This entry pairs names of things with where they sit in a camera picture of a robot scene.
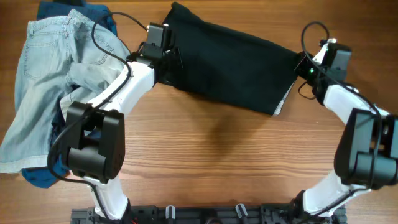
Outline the black shorts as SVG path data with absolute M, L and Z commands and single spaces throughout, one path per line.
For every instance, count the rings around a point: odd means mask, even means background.
M 205 22 L 174 2 L 164 22 L 176 36 L 182 68 L 159 82 L 269 115 L 278 115 L 297 79 L 299 54 L 268 40 Z

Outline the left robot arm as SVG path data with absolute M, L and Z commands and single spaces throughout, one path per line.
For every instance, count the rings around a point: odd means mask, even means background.
M 151 23 L 142 47 L 123 60 L 124 68 L 104 92 L 87 103 L 73 102 L 67 129 L 55 156 L 91 189 L 93 223 L 127 223 L 130 201 L 119 172 L 125 157 L 125 116 L 153 89 L 170 67 L 181 67 L 175 36 L 168 24 Z

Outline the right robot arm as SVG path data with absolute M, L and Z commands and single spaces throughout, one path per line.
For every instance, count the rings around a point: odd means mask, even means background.
M 350 200 L 397 184 L 397 116 L 344 83 L 348 46 L 321 40 L 315 56 L 306 50 L 302 55 L 296 71 L 312 87 L 314 99 L 345 125 L 333 169 L 290 204 L 290 218 L 305 222 L 331 217 Z

